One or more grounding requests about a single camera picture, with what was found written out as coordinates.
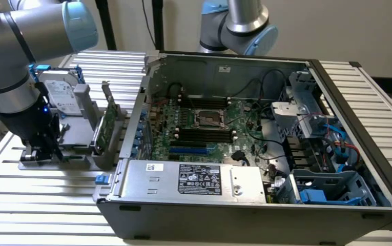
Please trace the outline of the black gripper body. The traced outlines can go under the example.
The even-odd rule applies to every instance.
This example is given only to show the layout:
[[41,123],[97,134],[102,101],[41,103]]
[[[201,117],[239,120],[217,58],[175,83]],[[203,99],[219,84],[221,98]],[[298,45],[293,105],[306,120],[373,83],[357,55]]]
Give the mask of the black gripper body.
[[35,83],[33,88],[39,90],[37,102],[18,113],[0,113],[0,120],[9,130],[21,137],[23,145],[39,149],[39,158],[37,161],[39,162],[57,158],[49,146],[47,135],[53,134],[59,139],[61,122],[59,114],[53,113],[50,109],[49,89],[45,83]]

